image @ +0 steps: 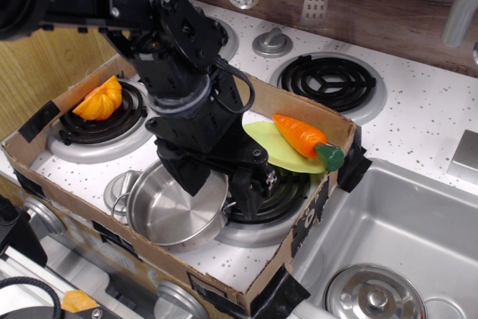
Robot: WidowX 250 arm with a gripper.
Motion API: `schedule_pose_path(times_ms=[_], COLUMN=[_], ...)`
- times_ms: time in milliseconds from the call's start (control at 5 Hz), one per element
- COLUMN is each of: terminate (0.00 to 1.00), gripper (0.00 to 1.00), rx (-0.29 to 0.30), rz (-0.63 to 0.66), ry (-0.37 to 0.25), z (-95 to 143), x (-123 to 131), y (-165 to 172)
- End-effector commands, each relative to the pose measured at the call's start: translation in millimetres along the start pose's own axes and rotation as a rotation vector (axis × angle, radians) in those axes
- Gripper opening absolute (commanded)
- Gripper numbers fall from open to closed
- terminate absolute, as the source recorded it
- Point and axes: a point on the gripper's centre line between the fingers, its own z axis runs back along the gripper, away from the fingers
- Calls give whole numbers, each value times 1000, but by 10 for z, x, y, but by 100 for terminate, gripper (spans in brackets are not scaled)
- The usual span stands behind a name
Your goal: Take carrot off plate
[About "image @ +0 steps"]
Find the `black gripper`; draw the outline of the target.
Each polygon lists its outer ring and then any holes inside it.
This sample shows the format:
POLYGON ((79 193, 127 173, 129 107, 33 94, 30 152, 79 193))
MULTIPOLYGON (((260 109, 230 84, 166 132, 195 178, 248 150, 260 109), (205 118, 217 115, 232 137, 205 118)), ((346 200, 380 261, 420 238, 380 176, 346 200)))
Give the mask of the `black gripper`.
POLYGON ((243 129, 242 101, 232 74, 217 70, 203 78, 205 98, 187 117, 153 117, 146 129, 157 140, 164 168, 191 196, 212 170, 229 177, 233 200, 247 220, 257 218, 276 182, 267 150, 243 129))

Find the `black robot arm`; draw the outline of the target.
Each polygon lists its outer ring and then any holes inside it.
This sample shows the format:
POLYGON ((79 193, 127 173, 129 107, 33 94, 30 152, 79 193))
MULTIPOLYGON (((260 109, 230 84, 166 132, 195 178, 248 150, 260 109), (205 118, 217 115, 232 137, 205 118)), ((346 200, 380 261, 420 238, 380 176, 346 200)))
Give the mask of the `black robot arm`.
POLYGON ((173 178, 196 194, 212 170, 229 178, 242 215, 256 218, 276 181, 267 151, 242 126, 246 76, 220 57, 228 35, 189 0, 1 0, 1 39, 38 29, 97 28, 137 71, 155 116, 146 129, 173 178))

